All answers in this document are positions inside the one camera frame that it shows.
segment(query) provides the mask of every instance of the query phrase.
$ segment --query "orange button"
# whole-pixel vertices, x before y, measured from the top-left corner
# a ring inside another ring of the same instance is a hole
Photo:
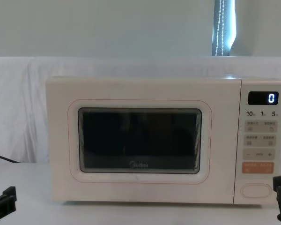
[[[243,162],[242,173],[273,173],[273,162]]]

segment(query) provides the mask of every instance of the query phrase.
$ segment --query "digital display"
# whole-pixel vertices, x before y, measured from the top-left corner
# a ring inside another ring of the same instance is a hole
[[[249,105],[276,105],[278,100],[277,91],[250,91],[248,96]]]

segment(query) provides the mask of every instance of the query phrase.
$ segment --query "button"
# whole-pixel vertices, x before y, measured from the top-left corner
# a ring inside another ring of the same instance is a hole
[[[246,160],[274,160],[275,149],[244,149],[243,159]]]
[[[273,173],[273,162],[243,162],[242,173]]]
[[[245,135],[244,145],[254,147],[276,146],[276,135]]]
[[[241,194],[246,198],[265,198],[272,193],[272,188],[267,184],[246,184],[241,188]]]
[[[259,133],[271,133],[277,132],[278,121],[277,120],[247,120],[244,126],[245,132],[259,132]]]

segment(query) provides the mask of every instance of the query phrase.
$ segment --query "white cloth backdrop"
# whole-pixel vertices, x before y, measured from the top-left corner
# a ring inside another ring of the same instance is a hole
[[[281,58],[209,57],[179,62],[0,58],[0,155],[21,162],[48,162],[48,77],[225,75],[281,78]]]

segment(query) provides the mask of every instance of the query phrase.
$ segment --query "midea logo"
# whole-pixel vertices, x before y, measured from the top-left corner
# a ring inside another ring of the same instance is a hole
[[[139,163],[135,161],[130,161],[130,168],[148,168],[148,163]]]

